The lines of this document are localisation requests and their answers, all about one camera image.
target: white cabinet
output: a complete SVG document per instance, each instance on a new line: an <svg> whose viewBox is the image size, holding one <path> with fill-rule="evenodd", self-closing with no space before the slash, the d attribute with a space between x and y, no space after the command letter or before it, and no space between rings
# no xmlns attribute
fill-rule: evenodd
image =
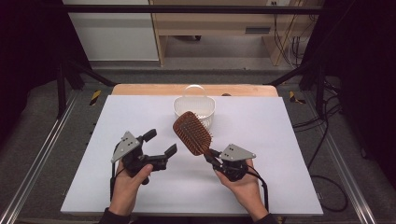
<svg viewBox="0 0 396 224"><path fill-rule="evenodd" d="M148 5L147 0L64 0L65 5ZM69 13L90 61L158 61L148 13Z"/></svg>

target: sleeve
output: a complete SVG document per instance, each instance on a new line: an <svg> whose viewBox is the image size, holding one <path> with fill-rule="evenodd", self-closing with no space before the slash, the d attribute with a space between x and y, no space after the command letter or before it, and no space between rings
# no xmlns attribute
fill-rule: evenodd
<svg viewBox="0 0 396 224"><path fill-rule="evenodd" d="M131 220L131 216L123 217L116 215L106 208L103 216L101 217L99 224L128 224Z"/></svg>
<svg viewBox="0 0 396 224"><path fill-rule="evenodd" d="M272 214L268 214L260 220L254 222L254 224L278 224Z"/></svg>

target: human hand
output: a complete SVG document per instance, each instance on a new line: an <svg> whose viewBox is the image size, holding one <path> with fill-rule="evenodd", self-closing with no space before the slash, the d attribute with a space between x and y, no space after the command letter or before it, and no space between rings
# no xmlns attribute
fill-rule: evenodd
<svg viewBox="0 0 396 224"><path fill-rule="evenodd" d="M253 160L247 160L247 165L253 167ZM242 179L231 182L227 176L221 172L215 170L215 173L221 184L230 189L235 195L236 200L245 207L253 221L257 221L268 215L268 211L262 203L257 177L253 175L244 175Z"/></svg>
<svg viewBox="0 0 396 224"><path fill-rule="evenodd" d="M119 216L129 216L134 210L136 194L142 182L150 175L153 166L147 164L134 177L130 177L119 161L113 198L108 210Z"/></svg>

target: white plastic basket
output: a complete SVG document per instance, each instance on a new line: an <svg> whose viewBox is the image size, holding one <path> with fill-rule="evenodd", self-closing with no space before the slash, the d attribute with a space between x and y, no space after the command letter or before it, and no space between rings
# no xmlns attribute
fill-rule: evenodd
<svg viewBox="0 0 396 224"><path fill-rule="evenodd" d="M186 95L187 90L191 88L199 88L203 95ZM180 117L187 111L194 113L207 130L213 122L215 114L216 102L213 98L206 96L205 89L200 85L190 85L183 91L183 96L176 98L174 101L174 109L176 117Z"/></svg>

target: hairbrush bristles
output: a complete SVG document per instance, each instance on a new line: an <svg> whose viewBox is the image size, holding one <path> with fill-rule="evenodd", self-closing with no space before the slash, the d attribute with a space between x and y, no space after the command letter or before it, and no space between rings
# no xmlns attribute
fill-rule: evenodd
<svg viewBox="0 0 396 224"><path fill-rule="evenodd" d="M211 154L209 147L212 136L194 113L187 111L182 114L175 121L173 129L194 156Z"/></svg>

